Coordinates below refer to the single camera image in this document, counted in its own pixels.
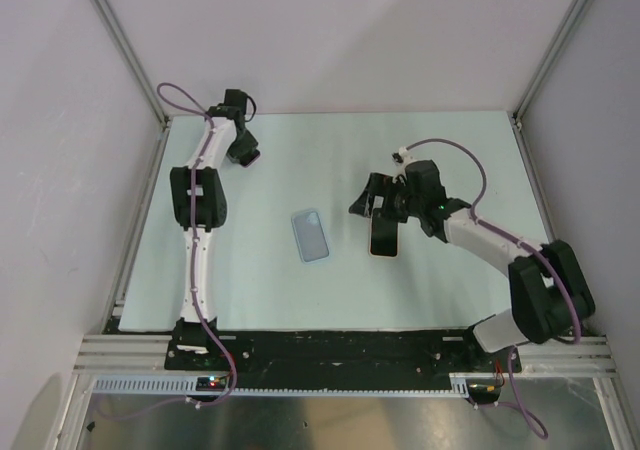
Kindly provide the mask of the black phone with red edge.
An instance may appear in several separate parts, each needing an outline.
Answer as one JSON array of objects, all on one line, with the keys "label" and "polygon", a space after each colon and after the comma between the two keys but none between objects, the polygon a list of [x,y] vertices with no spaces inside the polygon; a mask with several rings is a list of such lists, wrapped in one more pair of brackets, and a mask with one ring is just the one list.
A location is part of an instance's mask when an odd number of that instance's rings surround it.
[{"label": "black phone with red edge", "polygon": [[245,152],[243,154],[231,154],[227,153],[227,157],[229,161],[233,164],[237,164],[242,166],[243,168],[248,168],[251,166],[261,155],[261,152],[257,149]]}]

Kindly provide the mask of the translucent blue phone case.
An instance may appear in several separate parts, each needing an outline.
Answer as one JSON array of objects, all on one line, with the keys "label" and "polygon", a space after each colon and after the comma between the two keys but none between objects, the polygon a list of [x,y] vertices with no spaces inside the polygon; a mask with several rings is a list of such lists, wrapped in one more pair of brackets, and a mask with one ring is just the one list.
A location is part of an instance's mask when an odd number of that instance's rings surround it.
[{"label": "translucent blue phone case", "polygon": [[330,256],[330,246],[320,212],[306,209],[291,217],[298,254],[304,264],[313,264]]}]

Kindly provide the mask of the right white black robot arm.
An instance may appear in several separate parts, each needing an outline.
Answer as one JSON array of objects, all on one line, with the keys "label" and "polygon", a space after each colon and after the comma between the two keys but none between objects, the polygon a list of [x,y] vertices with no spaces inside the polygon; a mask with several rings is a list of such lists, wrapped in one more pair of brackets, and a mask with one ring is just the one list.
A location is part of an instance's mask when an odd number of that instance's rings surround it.
[{"label": "right white black robot arm", "polygon": [[467,330],[462,358],[473,370],[486,370],[505,348],[543,344],[568,330],[579,331],[595,312],[588,283],[567,242],[517,237],[473,215],[469,203],[447,195],[431,160],[412,161],[395,176],[370,174],[349,212],[369,220],[369,251],[374,256],[396,256],[398,227],[414,218],[426,236],[470,252],[507,278],[509,309]]}]

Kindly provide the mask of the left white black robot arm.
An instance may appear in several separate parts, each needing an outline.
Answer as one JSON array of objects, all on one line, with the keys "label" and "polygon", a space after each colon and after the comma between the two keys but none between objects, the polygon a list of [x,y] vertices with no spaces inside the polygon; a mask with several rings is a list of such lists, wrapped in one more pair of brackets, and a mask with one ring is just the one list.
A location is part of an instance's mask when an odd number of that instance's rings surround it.
[{"label": "left white black robot arm", "polygon": [[224,100],[209,109],[197,104],[190,112],[204,119],[203,136],[187,163],[170,171],[173,214],[186,248],[184,297],[172,342],[201,369],[214,367],[222,355],[220,342],[210,337],[216,311],[207,296],[215,235],[228,215],[220,166],[229,160],[246,168],[260,156],[258,142],[247,129],[253,119],[248,107],[257,105],[240,89],[227,89]]}]

